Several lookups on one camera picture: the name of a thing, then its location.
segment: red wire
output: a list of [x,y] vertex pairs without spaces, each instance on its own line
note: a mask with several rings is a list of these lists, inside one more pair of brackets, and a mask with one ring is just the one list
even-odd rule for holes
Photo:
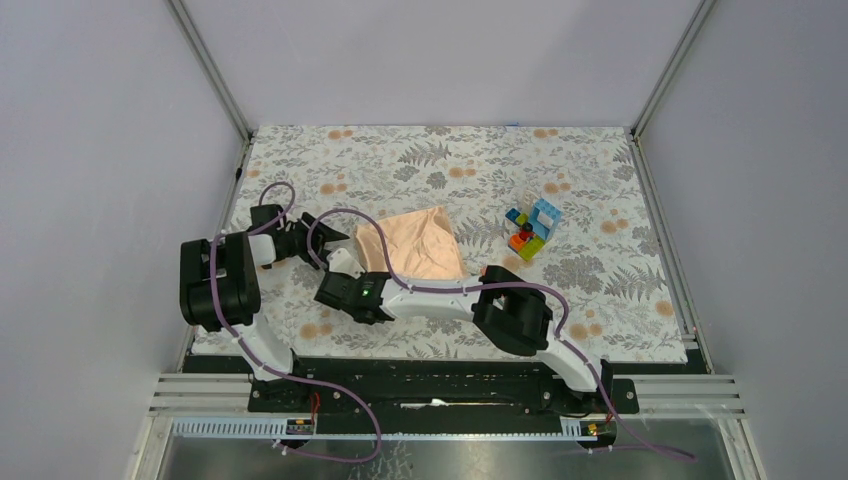
[[318,413],[318,409],[321,408],[321,395],[319,395],[318,392],[313,392],[312,395],[309,396],[309,403],[311,404],[311,416],[309,418],[312,421],[312,428],[314,429],[315,414]]

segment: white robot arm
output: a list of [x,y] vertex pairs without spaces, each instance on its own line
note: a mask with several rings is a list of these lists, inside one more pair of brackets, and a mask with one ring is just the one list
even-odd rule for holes
[[[221,329],[211,308],[208,270],[209,243],[187,242],[181,252],[180,305],[192,325],[206,330]],[[246,232],[227,235],[219,245],[218,290],[228,323],[236,332],[234,342],[243,342],[265,365],[290,373],[294,353],[278,339],[261,312],[256,267],[269,266],[280,258],[280,245],[272,235],[248,236]],[[396,318],[443,318],[474,323],[498,348],[507,353],[541,361],[559,375],[574,392],[596,392],[598,385],[590,370],[606,377],[608,366],[597,357],[579,350],[588,361],[561,343],[554,334],[551,310],[544,295],[532,288],[497,288],[467,291],[481,284],[521,282],[503,267],[489,267],[480,277],[463,280],[423,280],[402,278],[412,290],[391,279],[388,273],[365,272],[345,249],[326,253],[329,269],[315,300],[350,314],[360,323],[374,324]],[[460,293],[436,293],[453,289]],[[262,365],[245,355],[256,378],[272,380]]]

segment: white wall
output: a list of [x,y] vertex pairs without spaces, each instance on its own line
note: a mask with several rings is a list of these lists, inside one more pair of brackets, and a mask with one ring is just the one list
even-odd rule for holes
[[163,1],[0,2],[0,478],[120,478],[238,147]]
[[261,124],[631,125],[698,0],[190,0]]
[[846,18],[846,2],[719,2],[645,138],[770,479],[845,475]]

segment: crumpled fabric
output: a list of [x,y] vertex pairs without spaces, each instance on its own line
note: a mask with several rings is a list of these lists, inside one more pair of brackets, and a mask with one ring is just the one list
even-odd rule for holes
[[[386,234],[395,273],[431,280],[468,276],[445,207],[404,213],[377,223]],[[388,271],[377,229],[358,225],[354,237],[365,270]]]

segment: table surface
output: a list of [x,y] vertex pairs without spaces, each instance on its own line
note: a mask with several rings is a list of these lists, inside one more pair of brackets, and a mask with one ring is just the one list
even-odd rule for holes
[[[498,264],[560,289],[571,306],[565,332],[588,351],[616,362],[686,360],[621,128],[262,127],[230,229],[246,229],[249,208],[279,180],[297,188],[297,216],[348,207],[384,218],[444,205],[468,271]],[[504,215],[528,188],[564,216],[552,241],[526,263],[507,247],[517,228]],[[267,201],[288,199],[281,188]],[[351,235],[359,221],[327,219]],[[356,252],[352,240],[338,245]],[[514,358],[471,323],[409,318],[357,324],[312,300],[321,277],[298,258],[258,270],[268,321],[298,355]],[[555,303],[548,302],[558,320],[562,308]],[[192,352],[238,354],[226,334],[202,329]]]

